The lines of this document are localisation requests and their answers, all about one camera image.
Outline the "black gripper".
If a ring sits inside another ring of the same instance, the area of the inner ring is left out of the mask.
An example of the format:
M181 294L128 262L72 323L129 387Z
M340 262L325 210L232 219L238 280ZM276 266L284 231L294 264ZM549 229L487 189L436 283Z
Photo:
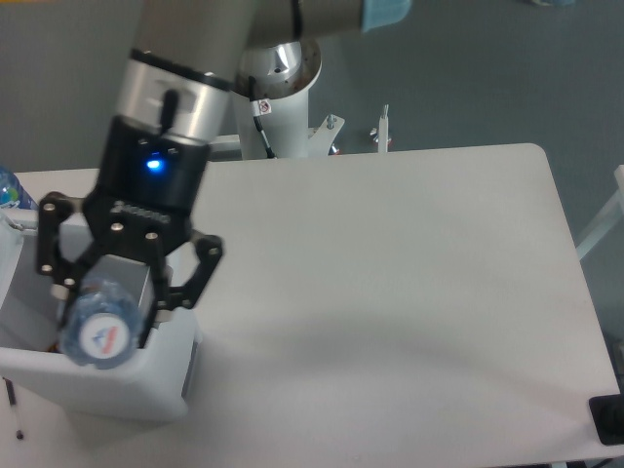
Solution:
M40 200L36 270L52 279L52 295L63 303L59 331L67 326L83 279L101 254L149 267L153 298L141 348L159 312L196 305L223 256L222 239L197 231L191 222L209 155L206 144L184 144L116 117L94 189L85 198L53 191ZM81 213L94 240L70 261L61 252L60 227ZM193 246L197 265L183 285L171 286L166 257L185 244Z

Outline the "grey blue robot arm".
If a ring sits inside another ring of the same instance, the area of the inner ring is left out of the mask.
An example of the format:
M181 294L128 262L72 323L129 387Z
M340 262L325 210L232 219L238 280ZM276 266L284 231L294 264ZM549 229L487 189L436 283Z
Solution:
M150 270L153 312L190 309L223 255L191 213L249 49L401 21L407 1L147 1L93 190L39 203L36 269L64 300L67 330L106 255Z

